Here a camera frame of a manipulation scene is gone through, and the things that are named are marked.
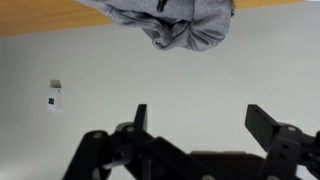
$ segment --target gray hoodie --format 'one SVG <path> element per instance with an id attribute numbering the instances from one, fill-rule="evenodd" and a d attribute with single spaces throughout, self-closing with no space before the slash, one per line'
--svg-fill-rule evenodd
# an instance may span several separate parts
<path id="1" fill-rule="evenodd" d="M 229 0 L 76 0 L 93 7 L 114 23 L 140 27 L 162 50 L 183 47 L 205 51 L 217 46 L 229 30 L 234 12 Z"/>

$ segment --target wooden surface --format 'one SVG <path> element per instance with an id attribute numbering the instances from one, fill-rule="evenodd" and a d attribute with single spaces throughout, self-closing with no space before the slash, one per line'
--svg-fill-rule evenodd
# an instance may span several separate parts
<path id="1" fill-rule="evenodd" d="M 234 0 L 236 8 L 302 0 Z M 104 15 L 73 0 L 0 0 L 0 37 L 111 23 Z"/>

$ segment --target gray cloth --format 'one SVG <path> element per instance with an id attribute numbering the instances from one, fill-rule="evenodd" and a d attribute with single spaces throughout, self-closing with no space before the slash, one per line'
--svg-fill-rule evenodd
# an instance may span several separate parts
<path id="1" fill-rule="evenodd" d="M 229 0 L 76 0 L 93 7 L 114 23 L 140 27 L 162 50 L 184 47 L 205 51 L 217 46 L 229 30 L 234 12 Z"/>

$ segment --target gray fabric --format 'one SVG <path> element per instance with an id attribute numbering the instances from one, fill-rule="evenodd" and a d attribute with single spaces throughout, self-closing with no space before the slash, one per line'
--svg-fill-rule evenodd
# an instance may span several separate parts
<path id="1" fill-rule="evenodd" d="M 76 0 L 95 8 L 114 23 L 140 27 L 162 50 L 184 47 L 205 51 L 217 46 L 229 30 L 234 7 L 229 0 Z"/>

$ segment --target screw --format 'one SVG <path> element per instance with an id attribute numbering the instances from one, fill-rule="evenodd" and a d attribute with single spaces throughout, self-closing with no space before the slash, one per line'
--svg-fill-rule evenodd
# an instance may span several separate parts
<path id="1" fill-rule="evenodd" d="M 294 128 L 294 127 L 292 127 L 292 126 L 289 126 L 288 129 L 289 129 L 289 131 L 292 131 L 292 132 L 294 132 L 294 131 L 297 130 L 296 128 Z"/>
<path id="2" fill-rule="evenodd" d="M 95 134 L 93 135 L 93 137 L 94 137 L 95 139 L 99 139 L 99 138 L 102 137 L 102 133 L 101 133 L 101 132 L 97 132 L 97 133 L 95 133 Z"/>
<path id="3" fill-rule="evenodd" d="M 280 178 L 278 178 L 277 176 L 268 176 L 267 180 L 281 180 Z"/>
<path id="4" fill-rule="evenodd" d="M 127 131 L 128 131 L 128 132 L 132 132 L 132 131 L 134 131 L 134 127 L 129 126 L 129 127 L 127 128 Z"/>
<path id="5" fill-rule="evenodd" d="M 204 175 L 201 180 L 216 180 L 216 179 L 210 175 Z"/>

